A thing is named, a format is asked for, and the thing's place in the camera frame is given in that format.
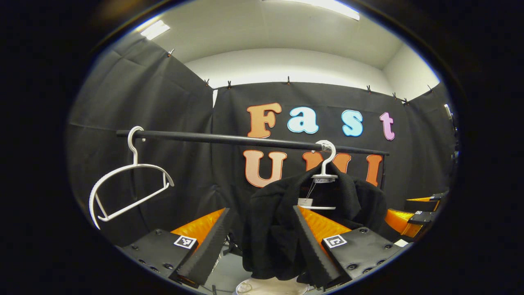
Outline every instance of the black clothing rod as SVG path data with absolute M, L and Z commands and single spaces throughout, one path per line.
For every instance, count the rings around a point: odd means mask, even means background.
M 129 130 L 118 130 L 116 136 L 127 137 Z M 220 135 L 220 134 L 204 134 L 191 132 L 167 132 L 167 131 L 136 131 L 134 134 L 136 138 L 146 139 L 167 139 L 180 141 L 194 141 L 194 142 L 209 142 L 209 143 L 225 143 L 236 145 L 251 145 L 251 146 L 268 146 L 270 148 L 284 148 L 295 150 L 315 150 L 321 151 L 322 145 L 301 141 L 277 140 L 277 139 L 261 139 L 250 138 L 246 136 L 234 135 Z M 374 154 L 374 155 L 389 155 L 389 152 L 374 151 L 367 149 L 358 149 L 349 146 L 335 146 L 337 152 L 346 152 L 354 154 Z

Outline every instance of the white ceiling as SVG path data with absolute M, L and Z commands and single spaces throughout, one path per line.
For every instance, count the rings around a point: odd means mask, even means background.
M 171 29 L 153 39 L 182 63 L 224 52 L 293 48 L 383 69 L 403 44 L 361 14 L 359 21 L 301 3 L 193 0 L 158 16 Z

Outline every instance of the gray floor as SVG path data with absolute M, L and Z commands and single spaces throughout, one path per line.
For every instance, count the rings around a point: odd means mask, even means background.
M 203 294 L 212 295 L 211 292 L 213 285 L 215 285 L 217 295 L 221 294 L 233 294 L 236 286 L 242 281 L 249 279 L 251 272 L 245 271 L 242 267 L 242 257 L 234 254 L 227 254 L 222 256 L 218 261 L 213 272 L 209 275 L 207 282 L 204 286 L 200 286 L 198 291 Z M 308 295 L 321 294 L 322 290 L 311 290 Z

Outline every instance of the black fabric backdrop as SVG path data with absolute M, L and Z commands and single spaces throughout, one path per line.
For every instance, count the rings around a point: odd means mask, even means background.
M 116 130 L 210 133 L 212 89 L 165 50 L 139 34 L 120 40 L 99 56 L 71 109 L 66 145 L 71 186 L 86 217 L 95 182 L 133 162 Z M 124 246 L 154 228 L 173 230 L 223 207 L 213 198 L 210 145 L 135 140 L 138 163 L 164 168 L 175 182 L 164 192 L 109 222 L 99 221 L 113 244 Z M 162 187 L 151 168 L 121 172 L 99 190 L 108 214 Z M 96 214 L 101 214 L 95 202 Z
M 316 142 L 329 140 L 335 145 L 352 146 L 372 150 L 387 151 L 386 178 L 384 192 L 387 207 L 400 209 L 407 198 L 427 197 L 447 188 L 447 173 L 451 160 L 454 139 L 452 126 L 442 101 L 448 101 L 444 87 L 437 87 L 419 98 L 403 104 L 391 96 L 381 93 L 371 94 L 367 90 L 318 83 L 256 83 L 219 88 L 213 110 L 212 132 L 216 134 L 247 136 L 251 130 L 250 113 L 247 108 L 277 102 L 282 111 L 275 114 L 269 138 Z M 296 107 L 309 107 L 316 111 L 319 130 L 314 134 L 294 133 L 288 129 L 291 118 L 289 112 Z M 344 110 L 359 111 L 363 116 L 364 130 L 360 136 L 346 136 L 342 131 L 344 123 L 341 114 Z M 384 136 L 383 123 L 379 117 L 388 112 L 393 118 L 391 125 L 395 138 L 389 141 Z M 256 146 L 212 145 L 212 161 L 218 192 L 222 198 L 245 218 L 243 212 L 250 196 L 258 188 L 250 184 L 245 176 L 245 150 L 259 150 L 264 153 L 260 160 L 259 175 L 270 178 L 272 161 L 268 154 L 272 151 L 285 152 L 282 178 L 303 173 L 305 160 L 302 150 L 273 149 Z M 368 163 L 366 154 L 351 154 L 347 173 L 366 179 Z M 382 163 L 378 172 L 380 187 Z M 233 232 L 241 236 L 241 222 L 236 223 Z M 383 236 L 395 239 L 396 232 L 386 226 L 380 232 Z
M 118 167 L 132 163 L 125 138 L 115 131 L 140 125 L 145 130 L 185 131 L 247 136 L 247 108 L 277 102 L 282 112 L 267 128 L 271 139 L 316 142 L 390 152 L 386 158 L 384 191 L 388 208 L 403 209 L 407 198 L 425 197 L 447 189 L 455 139 L 444 103 L 445 87 L 402 104 L 393 97 L 366 90 L 317 83 L 257 83 L 220 88 L 215 107 L 212 89 L 182 63 L 167 57 L 165 50 L 134 34 L 100 55 L 71 109 L 66 133 L 70 182 L 75 198 L 90 220 L 88 199 L 94 183 Z M 294 133 L 287 127 L 289 112 L 309 107 L 316 112 L 318 132 Z M 359 111 L 364 131 L 346 136 L 342 131 L 344 110 Z M 384 137 L 379 116 L 388 112 L 395 139 Z M 282 177 L 305 171 L 302 150 L 256 146 L 135 141 L 139 163 L 158 165 L 175 182 L 151 200 L 110 222 L 99 222 L 111 243 L 128 245 L 154 228 L 172 230 L 223 207 L 238 213 L 232 232 L 242 237 L 247 200 L 258 188 L 245 176 L 245 150 L 264 153 L 260 177 L 271 175 L 271 151 L 287 154 Z M 366 179 L 368 163 L 363 154 L 351 154 L 347 173 Z M 382 163 L 377 181 L 382 181 Z M 108 213 L 124 207 L 161 187 L 161 173 L 135 169 L 110 178 L 99 190 Z M 96 214 L 100 214 L 95 205 Z M 395 239 L 386 227 L 380 232 Z

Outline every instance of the blue letter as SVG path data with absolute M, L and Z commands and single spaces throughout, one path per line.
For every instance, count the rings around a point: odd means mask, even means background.
M 289 114 L 293 117 L 288 121 L 288 129 L 292 132 L 300 133 L 305 131 L 307 134 L 313 134 L 319 130 L 316 124 L 316 113 L 307 107 L 292 109 Z
M 364 131 L 362 120 L 360 112 L 345 110 L 342 113 L 342 122 L 345 124 L 342 126 L 342 131 L 344 131 L 346 136 L 360 136 L 362 131 Z

